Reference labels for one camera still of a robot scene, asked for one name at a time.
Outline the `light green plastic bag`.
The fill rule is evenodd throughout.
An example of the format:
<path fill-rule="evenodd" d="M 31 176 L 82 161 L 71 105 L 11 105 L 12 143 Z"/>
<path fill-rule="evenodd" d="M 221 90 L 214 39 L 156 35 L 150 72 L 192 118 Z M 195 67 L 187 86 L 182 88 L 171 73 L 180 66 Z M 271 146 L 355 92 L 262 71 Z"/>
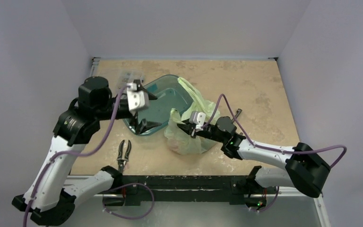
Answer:
<path fill-rule="evenodd" d="M 188 80 L 179 77 L 177 83 L 182 87 L 182 91 L 187 92 L 187 97 L 192 99 L 192 103 L 188 105 L 184 113 L 180 112 L 180 107 L 171 109 L 168 126 L 164 131 L 167 146 L 170 151 L 179 155 L 202 154 L 213 148 L 216 142 L 199 136 L 194 138 L 191 136 L 192 129 L 195 128 L 195 125 L 190 122 L 191 114 L 204 113 L 206 122 L 213 116 L 211 123 L 214 124 L 220 117 L 220 111 L 215 109 L 216 103 L 205 99 Z"/>

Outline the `teal plastic bin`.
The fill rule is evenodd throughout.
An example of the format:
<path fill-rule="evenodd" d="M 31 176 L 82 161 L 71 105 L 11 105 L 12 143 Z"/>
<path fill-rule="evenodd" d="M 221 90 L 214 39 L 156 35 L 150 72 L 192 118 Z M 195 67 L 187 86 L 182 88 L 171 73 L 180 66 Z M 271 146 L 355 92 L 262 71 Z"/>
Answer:
<path fill-rule="evenodd" d="M 193 103 L 189 93 L 178 82 L 179 76 L 167 74 L 144 85 L 148 92 L 157 96 L 150 101 L 150 107 L 138 113 L 138 120 L 146 119 L 161 125 L 147 130 L 140 136 L 150 136 L 168 125 L 170 111 L 174 108 L 180 115 L 186 112 Z"/>

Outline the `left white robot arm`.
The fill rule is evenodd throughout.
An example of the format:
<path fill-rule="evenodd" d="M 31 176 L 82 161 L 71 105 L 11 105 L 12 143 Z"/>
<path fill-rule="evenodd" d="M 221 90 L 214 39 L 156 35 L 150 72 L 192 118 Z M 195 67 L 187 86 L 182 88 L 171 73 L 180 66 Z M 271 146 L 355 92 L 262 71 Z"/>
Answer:
<path fill-rule="evenodd" d="M 64 183 L 79 157 L 95 154 L 106 142 L 118 119 L 130 119 L 137 132 L 144 132 L 146 121 L 138 112 L 149 107 L 156 96 L 136 79 L 113 95 L 103 77 L 89 77 L 78 88 L 78 96 L 63 112 L 54 127 L 51 146 L 44 163 L 24 194 L 15 196 L 12 205 L 23 212 L 23 226 L 32 220 L 40 226 L 59 226 L 75 208 L 101 192 L 126 197 L 127 185 L 121 169 L 103 167 L 78 184 Z"/>

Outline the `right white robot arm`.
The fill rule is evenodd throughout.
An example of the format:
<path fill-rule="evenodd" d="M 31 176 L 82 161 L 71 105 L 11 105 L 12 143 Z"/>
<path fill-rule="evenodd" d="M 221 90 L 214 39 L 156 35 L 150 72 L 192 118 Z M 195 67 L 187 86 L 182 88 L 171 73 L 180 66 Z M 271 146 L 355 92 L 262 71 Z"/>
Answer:
<path fill-rule="evenodd" d="M 317 198 L 330 173 L 330 165 L 304 143 L 278 147 L 249 141 L 237 133 L 230 117 L 220 117 L 215 124 L 203 126 L 185 120 L 177 127 L 192 138 L 202 137 L 222 144 L 221 150 L 229 158 L 254 160 L 275 167 L 284 176 L 286 187 L 295 187 L 306 196 Z"/>

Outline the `clear plastic organizer box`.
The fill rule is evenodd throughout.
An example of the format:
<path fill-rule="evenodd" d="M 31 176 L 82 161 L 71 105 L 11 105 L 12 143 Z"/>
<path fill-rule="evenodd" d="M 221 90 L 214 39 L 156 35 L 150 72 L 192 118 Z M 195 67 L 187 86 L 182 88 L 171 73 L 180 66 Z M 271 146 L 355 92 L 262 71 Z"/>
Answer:
<path fill-rule="evenodd" d="M 117 93 L 127 83 L 139 79 L 141 83 L 145 80 L 145 75 L 139 70 L 132 69 L 113 69 L 103 74 L 103 77 L 109 81 L 111 91 Z"/>

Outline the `black metal clamp tool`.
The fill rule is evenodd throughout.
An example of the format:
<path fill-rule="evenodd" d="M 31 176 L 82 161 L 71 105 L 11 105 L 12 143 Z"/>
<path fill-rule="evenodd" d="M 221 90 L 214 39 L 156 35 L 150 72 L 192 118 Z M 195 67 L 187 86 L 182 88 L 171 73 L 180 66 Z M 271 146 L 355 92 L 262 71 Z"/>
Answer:
<path fill-rule="evenodd" d="M 238 117 L 240 116 L 241 113 L 242 113 L 242 109 L 238 108 L 237 111 L 234 114 L 233 121 L 235 121 L 236 119 L 238 119 Z"/>

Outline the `black handled pliers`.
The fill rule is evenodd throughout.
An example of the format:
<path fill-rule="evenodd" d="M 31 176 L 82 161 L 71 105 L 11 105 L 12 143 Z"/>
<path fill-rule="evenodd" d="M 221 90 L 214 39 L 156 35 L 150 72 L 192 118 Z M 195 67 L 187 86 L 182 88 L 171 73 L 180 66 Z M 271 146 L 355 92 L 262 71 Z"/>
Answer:
<path fill-rule="evenodd" d="M 125 144 L 125 140 L 122 140 L 119 143 L 119 147 L 118 147 L 117 163 L 118 163 L 118 171 L 120 173 L 123 173 L 124 168 L 125 168 L 127 162 L 129 161 L 129 156 L 130 156 L 130 152 L 131 152 L 131 148 L 132 148 L 132 144 L 131 144 L 130 140 L 128 140 L 125 151 L 123 150 L 124 144 Z"/>

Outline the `aluminium frame rail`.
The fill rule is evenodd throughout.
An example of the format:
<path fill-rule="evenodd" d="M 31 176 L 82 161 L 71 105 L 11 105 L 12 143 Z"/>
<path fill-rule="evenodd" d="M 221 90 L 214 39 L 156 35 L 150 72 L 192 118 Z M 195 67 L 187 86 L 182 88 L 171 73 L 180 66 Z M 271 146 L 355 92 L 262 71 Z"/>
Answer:
<path fill-rule="evenodd" d="M 97 70 L 98 70 L 100 60 L 101 60 L 101 57 L 92 58 L 89 77 L 94 77 L 97 75 Z"/>

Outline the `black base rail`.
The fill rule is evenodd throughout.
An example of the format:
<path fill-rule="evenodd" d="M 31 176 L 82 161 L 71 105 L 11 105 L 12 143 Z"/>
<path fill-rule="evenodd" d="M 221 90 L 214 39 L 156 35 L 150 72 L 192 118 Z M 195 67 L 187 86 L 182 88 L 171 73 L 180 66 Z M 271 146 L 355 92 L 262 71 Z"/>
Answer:
<path fill-rule="evenodd" d="M 264 188 L 247 175 L 128 175 L 131 186 L 98 196 L 105 206 L 139 206 L 142 202 L 226 202 L 230 205 L 265 207 L 275 187 Z"/>

